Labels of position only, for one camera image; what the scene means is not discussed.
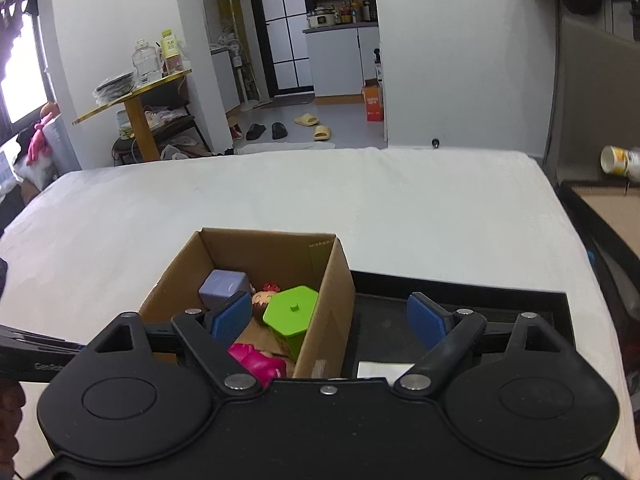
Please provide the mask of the person's left hand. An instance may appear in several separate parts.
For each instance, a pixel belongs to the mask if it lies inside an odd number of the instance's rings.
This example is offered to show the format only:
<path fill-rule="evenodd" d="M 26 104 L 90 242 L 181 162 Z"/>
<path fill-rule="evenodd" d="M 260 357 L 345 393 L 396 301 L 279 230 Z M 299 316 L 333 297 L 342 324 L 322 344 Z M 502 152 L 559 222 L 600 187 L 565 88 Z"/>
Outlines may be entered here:
<path fill-rule="evenodd" d="M 26 404 L 24 389 L 19 382 L 1 379 L 0 387 L 0 463 L 4 474 L 14 473 L 14 457 L 20 448 L 17 430 L 23 420 Z"/>

